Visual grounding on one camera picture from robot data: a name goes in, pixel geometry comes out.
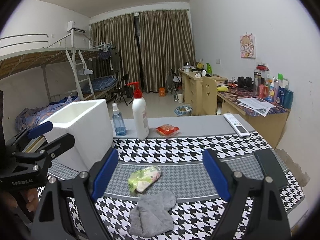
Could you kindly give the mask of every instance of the curtain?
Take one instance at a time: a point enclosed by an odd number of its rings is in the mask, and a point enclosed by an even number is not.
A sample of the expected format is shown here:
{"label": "curtain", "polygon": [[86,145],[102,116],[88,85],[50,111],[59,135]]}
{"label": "curtain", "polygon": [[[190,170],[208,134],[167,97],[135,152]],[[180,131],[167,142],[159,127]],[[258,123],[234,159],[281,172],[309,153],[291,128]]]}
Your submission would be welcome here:
{"label": "curtain", "polygon": [[[119,50],[121,59],[119,79],[129,73],[129,81],[140,81],[139,54],[134,29],[134,15],[126,14],[91,25],[91,39],[111,42]],[[97,77],[111,75],[108,60],[97,57],[93,72]]]}
{"label": "curtain", "polygon": [[185,62],[196,63],[186,10],[139,13],[141,57],[146,92],[164,87],[171,69],[178,73]]}

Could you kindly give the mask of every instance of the person's hand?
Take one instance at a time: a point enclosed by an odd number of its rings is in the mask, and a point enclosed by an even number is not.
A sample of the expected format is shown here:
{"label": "person's hand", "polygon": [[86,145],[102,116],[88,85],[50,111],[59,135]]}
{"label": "person's hand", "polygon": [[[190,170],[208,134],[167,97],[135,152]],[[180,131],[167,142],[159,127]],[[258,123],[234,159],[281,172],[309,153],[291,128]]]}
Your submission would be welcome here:
{"label": "person's hand", "polygon": [[[26,197],[26,199],[29,201],[27,203],[28,211],[29,212],[35,211],[39,204],[38,190],[36,188],[32,188],[29,190],[21,191],[21,194],[23,194]],[[18,207],[18,203],[16,199],[12,195],[10,195],[8,192],[3,192],[1,195],[7,206]]]}

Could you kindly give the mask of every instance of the cartoon poster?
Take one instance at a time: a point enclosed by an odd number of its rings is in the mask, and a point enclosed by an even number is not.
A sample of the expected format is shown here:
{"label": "cartoon poster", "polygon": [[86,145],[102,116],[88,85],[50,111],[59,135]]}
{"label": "cartoon poster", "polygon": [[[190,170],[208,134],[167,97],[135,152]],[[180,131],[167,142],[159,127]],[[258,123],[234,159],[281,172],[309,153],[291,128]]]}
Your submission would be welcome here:
{"label": "cartoon poster", "polygon": [[240,50],[241,57],[256,58],[256,41],[252,33],[240,36]]}

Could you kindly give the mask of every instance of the bed railing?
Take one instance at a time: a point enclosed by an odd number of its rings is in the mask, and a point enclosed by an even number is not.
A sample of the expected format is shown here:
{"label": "bed railing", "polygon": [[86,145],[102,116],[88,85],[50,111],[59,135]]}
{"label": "bed railing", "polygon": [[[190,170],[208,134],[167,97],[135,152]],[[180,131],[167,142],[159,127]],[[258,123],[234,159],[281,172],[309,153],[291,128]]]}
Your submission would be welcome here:
{"label": "bed railing", "polygon": [[27,43],[37,43],[37,42],[46,42],[48,44],[48,47],[49,47],[49,36],[48,36],[48,34],[44,34],[44,33],[20,34],[20,35],[13,35],[13,36],[3,37],[3,38],[0,38],[0,45],[1,45],[1,41],[2,40],[9,39],[9,38],[14,38],[14,37],[24,37],[24,36],[46,36],[47,40],[45,40],[45,41],[18,42],[18,43],[14,43],[14,44],[5,45],[5,46],[0,46],[0,49],[6,48],[6,47],[10,47],[10,46],[14,46],[14,45],[27,44]]}
{"label": "bed railing", "polygon": [[107,48],[112,48],[112,42],[105,43],[101,41],[89,40],[89,48],[90,49],[102,49],[105,50]]}
{"label": "bed railing", "polygon": [[51,101],[54,102],[54,101],[60,101],[61,99],[67,97],[67,96],[77,96],[78,94],[78,91],[75,89],[75,90],[71,90],[71,91],[67,91],[67,92],[63,92],[63,93],[60,93],[60,94],[56,94],[56,95],[53,95],[53,96],[50,96],[51,98]]}
{"label": "bed railing", "polygon": [[53,48],[56,43],[58,43],[58,48],[59,48],[60,47],[60,41],[62,41],[62,40],[64,40],[64,46],[63,47],[66,47],[67,46],[66,38],[69,37],[69,36],[71,36],[71,33],[69,33],[68,35],[64,36],[60,40],[57,40],[56,42],[52,43],[51,45],[48,46],[48,48],[51,48],[51,47]]}

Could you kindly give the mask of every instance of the patterned desk mat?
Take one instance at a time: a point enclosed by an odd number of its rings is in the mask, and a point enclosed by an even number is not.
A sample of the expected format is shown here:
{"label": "patterned desk mat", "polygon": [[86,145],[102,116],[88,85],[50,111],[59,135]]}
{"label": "patterned desk mat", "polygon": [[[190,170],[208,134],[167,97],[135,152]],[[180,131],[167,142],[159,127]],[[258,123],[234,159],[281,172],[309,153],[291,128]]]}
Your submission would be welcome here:
{"label": "patterned desk mat", "polygon": [[[211,136],[201,138],[115,139],[114,147],[119,151],[119,165],[106,189],[105,196],[95,203],[97,212],[114,239],[145,239],[130,236],[130,210],[137,204],[138,198],[132,198],[127,189],[127,178],[131,172],[152,163],[159,165],[163,174],[159,181],[145,194],[156,194],[163,188],[172,190],[177,197],[176,206],[170,211],[174,221],[174,230],[148,239],[208,239],[227,205],[216,190],[203,167],[202,151],[213,148],[232,170],[241,170],[247,177],[262,179],[258,162],[252,154],[255,150],[271,148],[258,134],[250,138],[236,135]],[[276,155],[285,171],[289,186],[280,193],[287,212],[290,212],[304,194],[292,173]],[[71,179],[78,174],[57,160],[49,169],[50,176]],[[244,235],[250,218],[253,199],[247,198],[235,239]],[[71,216],[76,229],[85,234],[73,198],[69,199]]]}

